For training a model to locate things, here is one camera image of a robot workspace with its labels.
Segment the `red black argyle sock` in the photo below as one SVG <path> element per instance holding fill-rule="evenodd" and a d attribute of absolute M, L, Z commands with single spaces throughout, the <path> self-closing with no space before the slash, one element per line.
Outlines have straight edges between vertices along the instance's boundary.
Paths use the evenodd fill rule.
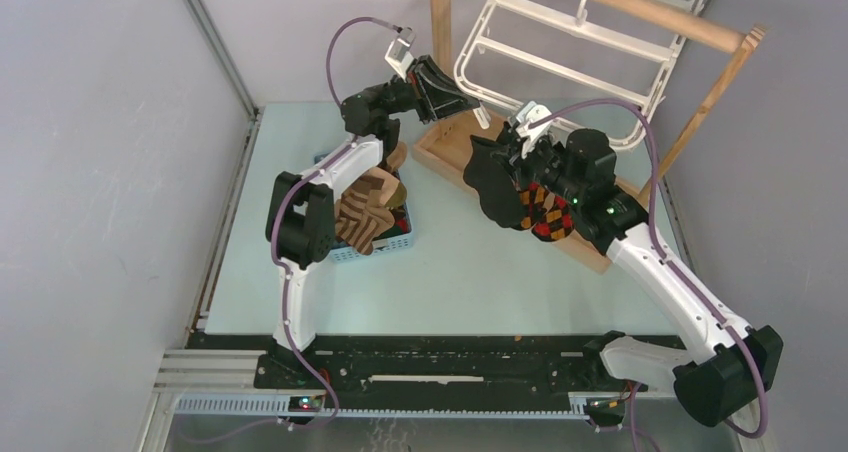
<path fill-rule="evenodd" d="M 574 231 L 569 206 L 558 196 L 535 205 L 531 219 L 531 233 L 542 242 L 563 240 Z"/>

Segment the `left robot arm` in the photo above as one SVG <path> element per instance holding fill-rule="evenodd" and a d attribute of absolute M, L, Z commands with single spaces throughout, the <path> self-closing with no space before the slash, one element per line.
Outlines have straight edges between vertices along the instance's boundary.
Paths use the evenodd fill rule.
<path fill-rule="evenodd" d="M 394 224 L 390 199 L 401 187 L 395 175 L 404 151 L 398 114 L 413 111 L 423 124 L 479 108 L 428 55 L 404 59 L 386 82 L 354 93 L 339 104 L 347 138 L 300 173 L 274 180 L 265 236 L 280 279 L 275 341 L 290 350 L 277 374 L 292 388 L 316 375 L 304 354 L 316 320 L 307 309 L 309 277 L 337 242 L 371 251 L 374 237 Z"/>

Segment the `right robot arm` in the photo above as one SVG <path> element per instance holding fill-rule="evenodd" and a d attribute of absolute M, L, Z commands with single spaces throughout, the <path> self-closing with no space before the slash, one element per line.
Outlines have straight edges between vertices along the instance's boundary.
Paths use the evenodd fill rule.
<path fill-rule="evenodd" d="M 507 173 L 562 197 L 576 232 L 645 291 L 682 341 L 675 349 L 612 333 L 583 360 L 585 383 L 606 390 L 628 379 L 671 391 L 705 426 L 729 423 L 755 403 L 760 424 L 751 433 L 763 434 L 781 336 L 770 326 L 752 327 L 681 263 L 652 212 L 618 185 L 617 156 L 607 136 L 579 129 L 560 143 L 547 132 L 530 134 L 506 123 L 497 142 L 505 149 L 495 157 Z"/>

